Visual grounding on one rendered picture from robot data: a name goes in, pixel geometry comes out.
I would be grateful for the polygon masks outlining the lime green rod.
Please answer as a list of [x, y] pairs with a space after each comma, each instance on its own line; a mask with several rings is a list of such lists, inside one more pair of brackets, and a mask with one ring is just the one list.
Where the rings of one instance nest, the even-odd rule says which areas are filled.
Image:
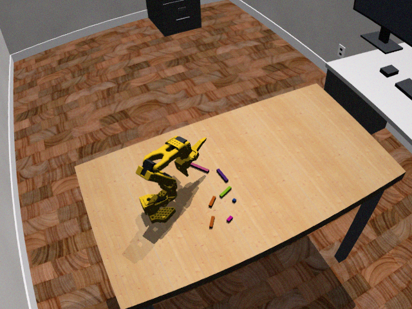
[[228, 187], [220, 194], [220, 198], [223, 198], [224, 195], [226, 195], [231, 189], [232, 189], [232, 187], [231, 187], [231, 186], [228, 186]]

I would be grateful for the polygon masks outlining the pink rod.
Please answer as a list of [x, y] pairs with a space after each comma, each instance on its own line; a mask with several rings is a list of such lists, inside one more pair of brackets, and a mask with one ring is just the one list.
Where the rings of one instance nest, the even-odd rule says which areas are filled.
[[202, 166], [200, 166], [200, 165], [194, 164], [194, 163], [191, 163], [191, 167], [194, 167], [194, 168], [196, 168], [196, 169], [199, 169], [199, 170], [201, 170], [201, 171], [203, 171], [203, 172], [205, 172], [205, 173], [208, 173], [208, 172], [209, 172], [209, 169], [206, 169], [206, 168], [204, 168], [204, 167], [202, 167]]

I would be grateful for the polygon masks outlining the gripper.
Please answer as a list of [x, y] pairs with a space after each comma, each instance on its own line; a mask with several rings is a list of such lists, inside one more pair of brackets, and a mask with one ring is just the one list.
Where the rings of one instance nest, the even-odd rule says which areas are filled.
[[187, 158], [180, 158], [177, 157], [176, 160], [174, 161], [175, 166], [177, 170], [179, 170], [181, 173], [183, 173], [186, 176], [189, 176], [187, 173], [187, 169], [191, 166], [192, 161], [195, 161], [199, 157], [199, 149], [203, 145], [203, 143], [206, 141], [206, 137], [200, 139], [198, 142], [196, 142], [192, 147], [192, 152]]

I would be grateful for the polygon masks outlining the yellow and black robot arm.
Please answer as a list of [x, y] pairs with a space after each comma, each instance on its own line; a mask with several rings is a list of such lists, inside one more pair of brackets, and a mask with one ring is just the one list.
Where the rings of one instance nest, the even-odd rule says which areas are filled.
[[[161, 170], [177, 157], [187, 158], [191, 152], [190, 142], [180, 136], [175, 136], [166, 141], [161, 148], [146, 155], [143, 166], [138, 166], [137, 175], [147, 181], [158, 183], [162, 189], [158, 194], [147, 194], [140, 197], [152, 224], [166, 223], [176, 212], [174, 207], [166, 207], [170, 201], [177, 197], [176, 180]], [[157, 164], [153, 162], [158, 159], [162, 159], [162, 161]], [[160, 207], [164, 208], [160, 209]]]

